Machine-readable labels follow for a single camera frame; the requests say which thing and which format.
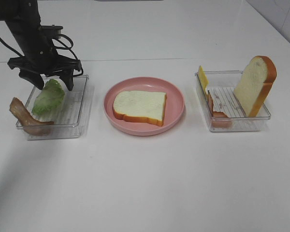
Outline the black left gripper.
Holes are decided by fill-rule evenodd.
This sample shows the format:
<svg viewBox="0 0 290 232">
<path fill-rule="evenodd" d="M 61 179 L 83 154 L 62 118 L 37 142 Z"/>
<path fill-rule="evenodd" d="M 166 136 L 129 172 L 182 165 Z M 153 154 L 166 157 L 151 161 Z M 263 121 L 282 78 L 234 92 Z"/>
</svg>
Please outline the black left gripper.
<svg viewBox="0 0 290 232">
<path fill-rule="evenodd" d="M 71 51 L 72 40 L 61 33 L 60 39 L 48 39 L 41 31 L 40 26 L 31 27 L 24 21 L 8 21 L 7 26 L 23 52 L 23 56 L 10 58 L 8 66 L 11 69 L 19 68 L 19 77 L 32 83 L 39 90 L 44 87 L 40 74 L 46 76 L 58 75 L 69 91 L 73 89 L 73 73 L 83 73 L 81 61 L 60 55 L 57 50 Z"/>
</svg>

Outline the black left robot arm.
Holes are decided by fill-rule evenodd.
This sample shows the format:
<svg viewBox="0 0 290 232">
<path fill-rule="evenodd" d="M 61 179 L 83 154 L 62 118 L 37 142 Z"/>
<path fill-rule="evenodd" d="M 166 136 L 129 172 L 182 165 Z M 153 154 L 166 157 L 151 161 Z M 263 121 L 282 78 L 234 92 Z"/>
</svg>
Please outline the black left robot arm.
<svg viewBox="0 0 290 232">
<path fill-rule="evenodd" d="M 83 74 L 81 61 L 69 58 L 58 50 L 71 51 L 72 40 L 61 33 L 62 26 L 42 26 L 35 0 L 0 0 L 0 21 L 4 21 L 14 36 L 22 53 L 8 61 L 11 69 L 20 70 L 19 77 L 43 89 L 46 77 L 58 76 L 68 90 L 73 89 L 73 79 Z"/>
</svg>

